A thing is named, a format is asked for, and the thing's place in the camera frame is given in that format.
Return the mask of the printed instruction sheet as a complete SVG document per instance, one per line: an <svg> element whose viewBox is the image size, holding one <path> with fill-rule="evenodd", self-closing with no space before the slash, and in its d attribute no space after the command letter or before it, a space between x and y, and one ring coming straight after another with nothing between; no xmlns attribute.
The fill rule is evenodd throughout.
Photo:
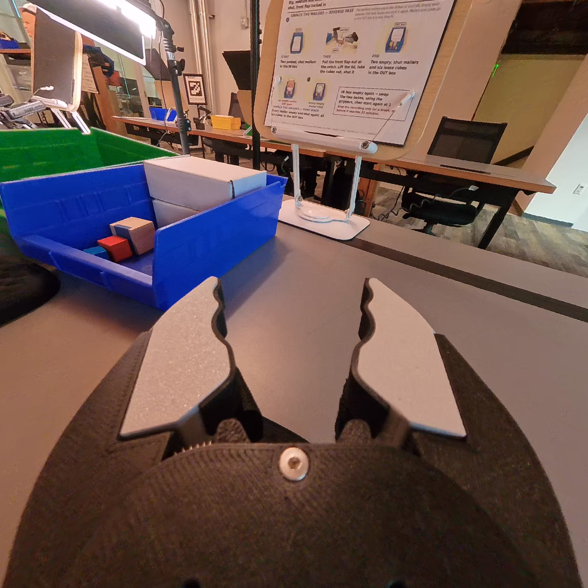
<svg viewBox="0 0 588 588"><path fill-rule="evenodd" d="M454 1L283 1L266 124L404 144Z"/></svg>

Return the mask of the black angled panel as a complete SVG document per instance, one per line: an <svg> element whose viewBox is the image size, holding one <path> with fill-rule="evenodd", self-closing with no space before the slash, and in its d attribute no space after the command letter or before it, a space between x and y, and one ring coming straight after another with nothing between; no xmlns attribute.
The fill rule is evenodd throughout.
<svg viewBox="0 0 588 588"><path fill-rule="evenodd" d="M224 61L240 91L252 91L251 50L229 50L222 53Z"/></svg>

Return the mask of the studio light panel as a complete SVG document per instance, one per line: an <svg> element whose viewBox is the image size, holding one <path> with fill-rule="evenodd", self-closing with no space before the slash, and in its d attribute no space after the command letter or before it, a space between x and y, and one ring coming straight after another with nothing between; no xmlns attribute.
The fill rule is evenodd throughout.
<svg viewBox="0 0 588 588"><path fill-rule="evenodd" d="M33 1L38 12L144 65L158 18L142 1Z"/></svg>

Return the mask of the green plastic bin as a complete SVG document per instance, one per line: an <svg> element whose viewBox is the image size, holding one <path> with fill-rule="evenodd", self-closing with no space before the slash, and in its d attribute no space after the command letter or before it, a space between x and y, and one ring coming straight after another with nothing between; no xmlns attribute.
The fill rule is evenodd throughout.
<svg viewBox="0 0 588 588"><path fill-rule="evenodd" d="M1 131L1 182L84 172L178 156L106 130L47 128Z"/></svg>

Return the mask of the black stand pole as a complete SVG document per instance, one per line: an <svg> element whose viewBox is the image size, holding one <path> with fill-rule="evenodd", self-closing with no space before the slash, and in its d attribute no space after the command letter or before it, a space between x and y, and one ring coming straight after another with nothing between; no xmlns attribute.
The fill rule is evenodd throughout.
<svg viewBox="0 0 588 588"><path fill-rule="evenodd" d="M252 110L252 165L261 170L261 136L254 121L254 106L256 99L256 87L259 75L260 62L260 1L249 1L250 34L251 34L251 110Z"/></svg>

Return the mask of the white stand with panel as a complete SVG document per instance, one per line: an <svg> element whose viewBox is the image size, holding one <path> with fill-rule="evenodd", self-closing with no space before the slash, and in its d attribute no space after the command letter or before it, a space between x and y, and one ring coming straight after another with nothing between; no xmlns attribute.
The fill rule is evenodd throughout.
<svg viewBox="0 0 588 588"><path fill-rule="evenodd" d="M70 113L81 132L90 128L78 114L82 93L83 44L81 34L46 11L36 10L32 48L33 97L56 114L66 128Z"/></svg>

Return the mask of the blue plastic bin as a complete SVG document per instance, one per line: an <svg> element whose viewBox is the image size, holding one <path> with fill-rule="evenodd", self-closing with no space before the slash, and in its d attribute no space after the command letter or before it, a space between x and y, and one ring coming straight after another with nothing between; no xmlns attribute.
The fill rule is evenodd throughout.
<svg viewBox="0 0 588 588"><path fill-rule="evenodd" d="M115 221L156 220L143 164L3 182L1 201L23 254L165 311L275 236L285 185L269 175L266 187L158 229L153 251L119 263L85 249Z"/></svg>

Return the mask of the grey light stand pole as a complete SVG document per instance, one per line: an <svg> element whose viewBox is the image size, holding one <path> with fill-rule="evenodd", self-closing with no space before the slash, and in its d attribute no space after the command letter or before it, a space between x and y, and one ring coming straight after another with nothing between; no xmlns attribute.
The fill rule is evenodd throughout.
<svg viewBox="0 0 588 588"><path fill-rule="evenodd" d="M175 109L177 113L176 122L179 129L180 144L182 153L190 155L189 131L191 130L190 121L185 115L185 110L182 103L182 95L180 92L179 78L182 73L180 63L177 61L175 53L178 50L173 42L173 30L169 22L158 15L155 16L156 25L160 31L166 53L166 62L171 76L172 93L175 100Z"/></svg>

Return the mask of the grey black handheld device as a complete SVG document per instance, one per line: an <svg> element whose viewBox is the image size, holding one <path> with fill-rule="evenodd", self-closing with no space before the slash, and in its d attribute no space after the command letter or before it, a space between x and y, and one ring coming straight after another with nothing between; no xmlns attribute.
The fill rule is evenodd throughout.
<svg viewBox="0 0 588 588"><path fill-rule="evenodd" d="M1 94L1 126L7 129L37 129L38 127L26 117L39 114L46 110L45 105L38 100L15 104L8 94Z"/></svg>

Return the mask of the medium red cube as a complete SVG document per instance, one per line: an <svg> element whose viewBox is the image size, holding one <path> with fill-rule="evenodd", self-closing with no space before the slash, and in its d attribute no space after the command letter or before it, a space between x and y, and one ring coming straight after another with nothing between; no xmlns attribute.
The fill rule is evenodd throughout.
<svg viewBox="0 0 588 588"><path fill-rule="evenodd" d="M97 245L105 249L110 260L115 263L127 260L134 255L129 240L121 236L99 239Z"/></svg>

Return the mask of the printed marker sign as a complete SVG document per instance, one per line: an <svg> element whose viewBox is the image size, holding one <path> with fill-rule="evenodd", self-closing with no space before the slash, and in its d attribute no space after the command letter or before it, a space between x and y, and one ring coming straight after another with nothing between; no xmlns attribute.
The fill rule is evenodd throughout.
<svg viewBox="0 0 588 588"><path fill-rule="evenodd" d="M187 103L191 106L208 105L205 80L200 73L183 73Z"/></svg>

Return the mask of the black office chair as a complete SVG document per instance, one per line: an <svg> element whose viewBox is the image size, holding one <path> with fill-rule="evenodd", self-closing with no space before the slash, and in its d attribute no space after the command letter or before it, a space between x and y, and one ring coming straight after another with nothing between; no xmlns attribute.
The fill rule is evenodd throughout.
<svg viewBox="0 0 588 588"><path fill-rule="evenodd" d="M428 155L489 164L504 135L507 123L462 121L443 117ZM448 176L418 172L416 187L404 188L401 196L403 219L417 219L424 227L416 232L433 234L437 224L463 227L475 221L484 203L473 206L474 185L456 183Z"/></svg>

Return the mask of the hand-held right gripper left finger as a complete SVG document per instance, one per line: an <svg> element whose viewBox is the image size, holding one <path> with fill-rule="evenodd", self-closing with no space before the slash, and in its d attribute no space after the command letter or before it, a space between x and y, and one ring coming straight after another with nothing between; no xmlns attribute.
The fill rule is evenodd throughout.
<svg viewBox="0 0 588 588"><path fill-rule="evenodd" d="M237 410L237 367L226 336L222 285L212 276L151 328L120 437L171 432L187 447L210 440Z"/></svg>

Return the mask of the black textured wrist rest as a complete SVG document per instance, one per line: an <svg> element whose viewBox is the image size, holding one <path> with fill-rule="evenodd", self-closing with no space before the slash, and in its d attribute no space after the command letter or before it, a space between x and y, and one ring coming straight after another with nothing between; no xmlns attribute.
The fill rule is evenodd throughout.
<svg viewBox="0 0 588 588"><path fill-rule="evenodd" d="M15 256L1 255L1 326L52 299L61 282L55 273Z"/></svg>

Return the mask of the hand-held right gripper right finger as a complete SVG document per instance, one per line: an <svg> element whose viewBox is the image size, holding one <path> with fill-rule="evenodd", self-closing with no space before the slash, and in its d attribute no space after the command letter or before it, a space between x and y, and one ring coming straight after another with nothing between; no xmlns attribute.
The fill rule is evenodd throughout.
<svg viewBox="0 0 588 588"><path fill-rule="evenodd" d="M359 342L350 362L353 419L383 431L387 417L407 429L466 438L436 332L406 300L369 277L360 303Z"/></svg>

